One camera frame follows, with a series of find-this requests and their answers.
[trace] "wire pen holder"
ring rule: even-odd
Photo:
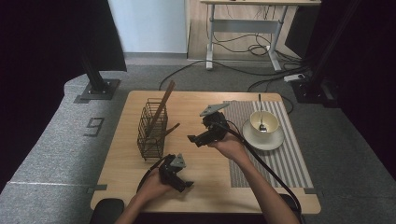
[[[166,105],[163,107],[159,117],[154,118],[154,115],[160,107],[161,100],[162,99],[148,98],[140,117],[137,146],[139,147],[142,158],[145,160],[147,158],[163,157],[164,134],[168,122]]]

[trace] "white wall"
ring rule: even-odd
[[[187,53],[189,0],[108,0],[124,52]]]

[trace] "wooden stick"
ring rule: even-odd
[[[161,112],[163,111],[163,108],[166,105],[166,101],[168,101],[169,96],[171,95],[173,89],[175,88],[176,83],[174,80],[171,80],[171,82],[169,83],[168,88],[166,89],[165,95],[163,96],[163,98],[161,99],[160,105],[157,108],[157,111],[155,112],[155,115],[150,123],[150,125],[148,126],[148,130],[146,132],[146,137],[149,137],[149,135],[151,134],[152,129],[155,126],[155,123],[157,122],[157,119],[160,117]]]

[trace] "gray carpet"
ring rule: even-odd
[[[103,72],[118,78],[111,101],[74,104],[88,79],[77,77],[64,86],[65,97],[35,147],[0,195],[1,223],[88,223],[90,202],[129,91],[158,90],[161,81],[181,66],[128,66],[128,73]],[[268,73],[268,67],[240,68]],[[263,76],[215,65],[206,71],[191,66],[172,78],[175,91],[247,91]],[[254,91],[264,91],[265,85]],[[306,223],[396,223],[396,183],[340,109],[302,105],[292,88],[275,81],[270,92],[293,101],[290,122],[303,153],[322,210],[305,216]],[[97,136],[87,127],[103,118]]]

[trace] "wooden table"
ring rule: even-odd
[[[274,34],[270,46],[267,46],[268,55],[276,71],[282,70],[275,53],[276,43],[279,39],[280,31],[288,11],[288,6],[319,6],[320,0],[201,0],[201,3],[211,6],[209,43],[206,50],[206,69],[213,68],[213,34],[215,32],[233,33],[254,33],[254,34]],[[215,19],[215,5],[259,5],[259,6],[283,6],[279,20],[222,20]]]
[[[164,91],[131,91],[123,108],[120,122],[108,151],[98,188],[91,202],[93,209],[104,198],[119,198],[127,204],[137,186],[156,159],[145,161],[137,148],[138,124],[148,98],[162,98]],[[199,114],[208,106],[223,101],[257,101],[257,93],[173,91],[167,104],[168,128],[180,126],[166,136],[164,155],[182,153],[187,167],[177,175],[184,181],[194,181],[182,193],[167,193],[145,208],[145,212],[195,213],[260,213],[260,207],[250,188],[231,188],[229,161],[217,150],[197,147],[187,135],[206,131]],[[276,93],[262,94],[263,101],[280,101]],[[304,214],[317,214],[320,204],[316,194],[305,194],[293,188]]]

